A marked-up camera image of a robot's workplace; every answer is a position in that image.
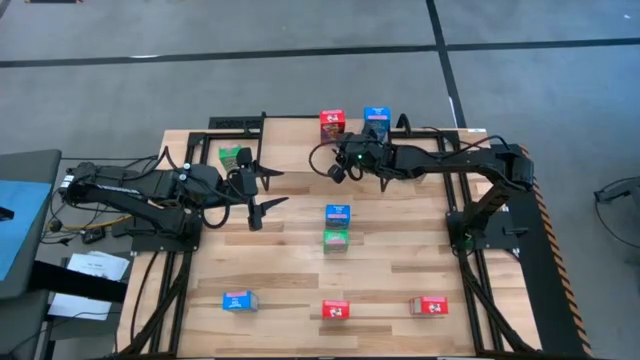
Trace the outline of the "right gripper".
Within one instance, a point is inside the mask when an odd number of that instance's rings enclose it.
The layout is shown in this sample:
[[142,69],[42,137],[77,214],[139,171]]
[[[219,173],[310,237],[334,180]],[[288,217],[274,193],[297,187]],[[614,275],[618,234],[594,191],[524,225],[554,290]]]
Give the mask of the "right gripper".
[[341,165],[332,165],[327,174],[335,183],[350,178],[362,178],[364,173],[379,178],[397,178],[395,166],[397,146],[380,142],[376,134],[345,133],[341,137]]

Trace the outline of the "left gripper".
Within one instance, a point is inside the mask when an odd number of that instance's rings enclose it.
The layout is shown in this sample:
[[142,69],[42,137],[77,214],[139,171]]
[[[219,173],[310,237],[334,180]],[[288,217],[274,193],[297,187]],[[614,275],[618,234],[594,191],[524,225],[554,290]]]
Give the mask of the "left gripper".
[[253,159],[252,149],[241,147],[236,155],[239,169],[234,169],[219,184],[219,198],[222,204],[248,205],[248,225],[251,231],[263,228],[262,218],[267,211],[288,200],[288,197],[268,200],[258,204],[255,196],[258,194],[256,177],[269,178],[282,176],[283,172],[266,168]]

